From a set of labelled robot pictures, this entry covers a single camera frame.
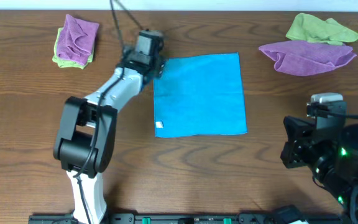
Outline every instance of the wooden table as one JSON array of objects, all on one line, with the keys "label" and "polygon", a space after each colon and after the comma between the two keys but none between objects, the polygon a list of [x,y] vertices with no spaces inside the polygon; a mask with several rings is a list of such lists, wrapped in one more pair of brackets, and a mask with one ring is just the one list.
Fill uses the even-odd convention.
[{"label": "wooden table", "polygon": [[[94,62],[84,70],[52,62],[65,14],[100,23]],[[339,213],[307,168],[287,170],[283,118],[305,117],[314,93],[342,93],[358,113],[358,57],[312,77],[275,72],[258,46],[286,40],[295,12],[135,12],[166,35],[166,54],[187,57],[239,52],[249,133],[161,139],[154,135],[148,86],[120,112],[104,191],[109,208],[140,213],[237,213],[295,204],[310,213]],[[313,13],[358,32],[358,13]],[[136,26],[119,13],[127,42]],[[74,208],[71,184],[52,156],[64,101],[94,92],[119,61],[109,11],[0,11],[0,223]],[[358,54],[358,41],[351,44]]]}]

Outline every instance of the stacked towels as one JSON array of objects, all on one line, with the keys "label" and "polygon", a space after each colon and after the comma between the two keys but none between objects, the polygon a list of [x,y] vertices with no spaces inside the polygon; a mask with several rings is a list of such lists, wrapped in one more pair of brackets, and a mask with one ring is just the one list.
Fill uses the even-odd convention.
[{"label": "stacked towels", "polygon": [[52,61],[60,68],[84,69],[93,60],[94,40],[99,24],[66,15],[65,25],[58,29]]}]

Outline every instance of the white wall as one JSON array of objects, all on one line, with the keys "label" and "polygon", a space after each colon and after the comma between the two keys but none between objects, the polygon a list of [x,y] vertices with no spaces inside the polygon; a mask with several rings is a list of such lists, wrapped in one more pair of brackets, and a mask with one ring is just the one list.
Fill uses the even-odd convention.
[{"label": "white wall", "polygon": [[[358,0],[121,0],[131,10],[348,11]],[[0,9],[109,9],[108,0],[0,0]]]}]

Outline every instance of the white label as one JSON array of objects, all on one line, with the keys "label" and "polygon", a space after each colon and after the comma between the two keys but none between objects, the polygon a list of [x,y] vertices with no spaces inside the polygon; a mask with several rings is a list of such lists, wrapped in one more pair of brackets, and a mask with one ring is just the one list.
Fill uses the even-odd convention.
[{"label": "white label", "polygon": [[164,128],[164,125],[162,124],[162,121],[157,121],[157,122],[155,122],[155,127],[156,128]]}]

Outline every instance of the blue towel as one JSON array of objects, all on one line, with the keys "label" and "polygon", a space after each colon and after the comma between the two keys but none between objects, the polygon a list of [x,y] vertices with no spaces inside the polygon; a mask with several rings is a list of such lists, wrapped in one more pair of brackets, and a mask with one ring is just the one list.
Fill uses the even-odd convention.
[{"label": "blue towel", "polygon": [[154,81],[154,120],[161,138],[247,133],[238,54],[170,59]]}]

